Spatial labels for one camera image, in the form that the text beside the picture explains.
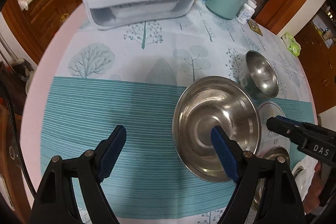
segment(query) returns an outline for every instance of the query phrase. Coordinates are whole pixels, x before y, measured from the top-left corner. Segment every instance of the white wall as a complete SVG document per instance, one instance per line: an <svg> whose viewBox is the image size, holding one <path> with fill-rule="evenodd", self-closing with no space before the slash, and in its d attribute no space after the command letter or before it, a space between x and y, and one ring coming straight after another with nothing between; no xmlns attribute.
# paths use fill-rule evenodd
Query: white wall
<svg viewBox="0 0 336 224"><path fill-rule="evenodd" d="M308 21L312 19L325 1L326 0L306 0L300 10L278 33L278 36L281 37L286 32L295 36L308 23Z"/></svg>
<svg viewBox="0 0 336 224"><path fill-rule="evenodd" d="M336 131L336 106L320 114L322 126Z"/></svg>
<svg viewBox="0 0 336 224"><path fill-rule="evenodd" d="M37 66L35 62L29 57L29 55L25 52L25 50L21 47L19 42L16 40L11 30L9 29L5 19L3 18L2 13L0 13L0 33L2 34L3 38L6 40L7 44L12 49L12 51L16 54L16 56L18 58L26 59L32 65L32 67L36 69ZM12 62L11 57L9 56L7 51L4 49L1 43L0 43L0 50L4 54L6 59L9 62Z"/></svg>

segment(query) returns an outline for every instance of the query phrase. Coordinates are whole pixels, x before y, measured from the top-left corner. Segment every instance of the bowl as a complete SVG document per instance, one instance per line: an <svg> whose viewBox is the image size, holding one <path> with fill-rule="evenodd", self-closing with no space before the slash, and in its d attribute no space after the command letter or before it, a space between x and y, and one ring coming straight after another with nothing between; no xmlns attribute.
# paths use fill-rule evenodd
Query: bowl
<svg viewBox="0 0 336 224"><path fill-rule="evenodd" d="M274 98L279 92L277 75L260 53L248 51L239 68L239 83L253 98Z"/></svg>
<svg viewBox="0 0 336 224"><path fill-rule="evenodd" d="M256 153L261 126L252 99L234 81L208 76L181 95L172 132L184 165L197 177L211 182L229 180L211 143L210 131L218 125L243 150Z"/></svg>
<svg viewBox="0 0 336 224"><path fill-rule="evenodd" d="M289 158L289 154L287 150L281 146L271 148L262 156L262 158L266 160L275 160L279 156L284 157L288 166L291 166L291 160ZM263 194L264 183L265 183L265 179L259 179L257 183L257 187L254 193L254 198L251 204L251 208L254 211L258 211L259 203L261 201L261 196Z"/></svg>

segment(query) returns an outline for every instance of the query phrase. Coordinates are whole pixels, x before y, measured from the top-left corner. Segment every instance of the blue gripper pad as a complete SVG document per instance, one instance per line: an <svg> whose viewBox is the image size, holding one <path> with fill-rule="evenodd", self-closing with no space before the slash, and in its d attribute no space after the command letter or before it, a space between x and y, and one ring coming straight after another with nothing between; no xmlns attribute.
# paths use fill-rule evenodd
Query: blue gripper pad
<svg viewBox="0 0 336 224"><path fill-rule="evenodd" d="M112 142L109 146L105 148L105 152L101 156L100 162L98 164L99 171L97 174L97 178L100 180L100 182L110 176L112 169L119 157L119 154L124 147L124 144L126 142L125 127L116 126L110 137L107 140L103 140L102 142L109 142L111 140L110 138L112 139Z"/></svg>
<svg viewBox="0 0 336 224"><path fill-rule="evenodd" d="M211 142L225 173L229 178L233 179L234 182L237 182L239 179L237 160L216 127L213 127L211 130Z"/></svg>

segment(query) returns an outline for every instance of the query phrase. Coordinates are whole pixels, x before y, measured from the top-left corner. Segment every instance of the bowl rim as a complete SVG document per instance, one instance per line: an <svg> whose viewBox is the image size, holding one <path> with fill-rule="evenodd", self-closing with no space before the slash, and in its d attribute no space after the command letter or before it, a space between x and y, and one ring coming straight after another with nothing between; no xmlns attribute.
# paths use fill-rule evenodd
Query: bowl rim
<svg viewBox="0 0 336 224"><path fill-rule="evenodd" d="M183 93L181 94L175 110L174 110L174 115L173 115L173 121L172 121L172 137L173 137L173 141L174 141L174 145L175 145L175 149L176 152L178 154L178 157L180 158L181 162L184 164L184 166L191 172L193 173L196 177L199 177L200 179L206 180L208 182L224 182L224 181L228 181L229 179L227 178L227 176L224 177L211 177L211 176L207 176L205 173L199 171L189 160L188 158L184 155L183 153L183 148L181 146L181 142L179 139L179 117L181 115L181 107L183 105L183 101L184 99L190 94L190 92L197 87L198 85L207 82L207 81L214 81L214 80L220 80L220 81L224 81L226 83L229 83L231 85L233 85L234 87L238 88L248 99L248 101L250 102L254 113L257 116L257 127L258 127L258 140L257 140L257 145L254 149L254 151L251 151L253 154L256 154L259 150L259 145L260 145L260 140L261 140L261 121L260 121L260 117L259 117L259 113L258 113L258 109L256 107L256 105L254 104L252 98L244 91L243 87L232 81L229 78L223 77L223 76L206 76L203 77L201 79L198 79L197 81L193 82L189 87L187 87Z"/></svg>
<svg viewBox="0 0 336 224"><path fill-rule="evenodd" d="M275 76L276 76L276 79L277 79L277 94L276 94L276 95L271 96L271 95L268 95L268 94L266 94L265 92L263 92L263 91L260 89L260 87L257 85L257 83L254 81L254 79L252 78L252 76L251 76L251 70L250 70L250 68L249 68L249 66L248 66L248 64L247 64L247 55L250 54L250 53L252 53L252 52L253 52L253 53L256 53L256 54L258 54L258 55L260 55L260 56L267 62L267 64L270 66L270 68L271 68L272 71L274 72L274 74L275 74ZM256 51L248 51L248 52L245 54L245 62L246 62L247 70L249 71L250 77L251 77L251 79L253 80L253 83L254 83L254 84L256 85L256 87L258 88L258 90L259 90L263 95L265 95L265 96L267 96L267 97L270 97L270 98L275 98L276 96L278 96L278 94L279 94L279 80L278 80L278 76L277 76L275 70L273 69L272 65L270 64L270 62L267 60L267 58L264 57L264 56L263 56L261 53L259 53L259 52L256 52Z"/></svg>

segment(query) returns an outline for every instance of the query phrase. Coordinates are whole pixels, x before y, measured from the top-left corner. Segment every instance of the white plate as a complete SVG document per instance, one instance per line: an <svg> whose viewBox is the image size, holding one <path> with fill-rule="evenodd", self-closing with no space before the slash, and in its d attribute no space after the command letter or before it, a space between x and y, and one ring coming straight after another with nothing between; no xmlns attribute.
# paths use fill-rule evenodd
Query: white plate
<svg viewBox="0 0 336 224"><path fill-rule="evenodd" d="M258 107L258 113L261 121L261 139L257 152L258 157L262 157L272 147L282 146L289 152L290 140L273 131L268 130L266 122L271 117L283 116L284 112L272 101L265 101Z"/></svg>

